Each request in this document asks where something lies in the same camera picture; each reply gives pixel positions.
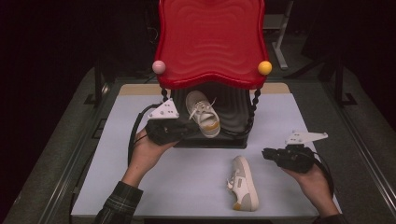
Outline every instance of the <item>person's hand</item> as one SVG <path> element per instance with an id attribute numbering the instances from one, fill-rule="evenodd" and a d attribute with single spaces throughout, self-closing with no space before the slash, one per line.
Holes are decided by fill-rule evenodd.
<path id="1" fill-rule="evenodd" d="M 335 203 L 332 201 L 327 180 L 315 164 L 306 174 L 296 173 L 287 169 L 282 170 L 298 182 L 304 195 L 318 209 L 321 217 L 339 214 Z"/>
<path id="2" fill-rule="evenodd" d="M 146 134 L 146 130 L 143 129 L 136 135 L 135 140 L 140 139 Z M 141 138 L 134 144 L 134 153 L 132 154 L 131 162 L 121 181 L 137 188 L 143 176 L 157 164 L 161 155 L 176 143 L 158 146 L 149 140 L 147 136 Z"/>

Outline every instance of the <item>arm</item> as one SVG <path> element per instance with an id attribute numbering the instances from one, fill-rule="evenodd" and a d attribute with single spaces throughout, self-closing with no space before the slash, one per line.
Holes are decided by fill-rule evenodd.
<path id="1" fill-rule="evenodd" d="M 297 181 L 303 194 L 318 209 L 320 215 L 319 223 L 347 223 L 332 200 L 332 195 L 330 194 L 324 174 L 316 165 L 306 174 L 296 173 L 287 169 L 283 169 L 283 171 Z"/>
<path id="2" fill-rule="evenodd" d="M 175 143 L 156 145 L 146 137 L 146 130 L 139 132 L 135 139 L 140 140 L 134 145 L 130 165 L 106 200 L 103 209 L 96 216 L 94 223 L 130 223 L 143 194 L 143 191 L 138 189 L 140 181 L 157 164 L 161 155 L 175 145 Z"/>

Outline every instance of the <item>white table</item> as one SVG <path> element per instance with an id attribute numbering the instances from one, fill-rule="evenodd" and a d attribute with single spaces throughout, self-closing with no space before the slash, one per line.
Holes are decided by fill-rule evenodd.
<path id="1" fill-rule="evenodd" d="M 131 95 L 127 90 L 121 90 L 72 216 L 92 217 L 99 212 L 127 168 L 129 137 L 137 114 L 161 99 L 160 94 Z M 139 130 L 146 122 L 145 116 Z M 292 94 L 262 94 L 246 149 L 169 149 L 141 182 L 139 188 L 145 192 L 135 215 L 202 218 L 317 216 L 317 210 L 302 194 L 294 179 L 273 161 L 262 157 L 265 147 L 285 147 L 285 139 L 292 130 L 307 131 Z M 306 145 L 315 150 L 312 143 Z M 234 197 L 226 189 L 226 178 L 232 175 L 232 159 L 238 155 L 247 158 L 258 191 L 260 206 L 255 212 L 234 211 Z"/>

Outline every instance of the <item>pink ball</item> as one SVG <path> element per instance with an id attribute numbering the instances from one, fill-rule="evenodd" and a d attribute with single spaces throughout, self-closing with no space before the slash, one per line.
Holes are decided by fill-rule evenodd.
<path id="1" fill-rule="evenodd" d="M 155 61 L 152 64 L 152 70 L 155 74 L 162 74 L 166 69 L 165 63 L 163 61 Z"/>

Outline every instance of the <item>white sneaker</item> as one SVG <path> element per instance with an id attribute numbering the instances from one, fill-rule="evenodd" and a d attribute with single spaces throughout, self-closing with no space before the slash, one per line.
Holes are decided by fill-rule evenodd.
<path id="1" fill-rule="evenodd" d="M 236 196 L 233 210 L 253 212 L 259 207 L 259 197 L 254 188 L 248 161 L 245 157 L 233 159 L 233 176 L 227 179 L 228 190 Z"/>
<path id="2" fill-rule="evenodd" d="M 191 91 L 186 97 L 186 107 L 205 137 L 216 137 L 220 132 L 219 116 L 200 91 Z"/>

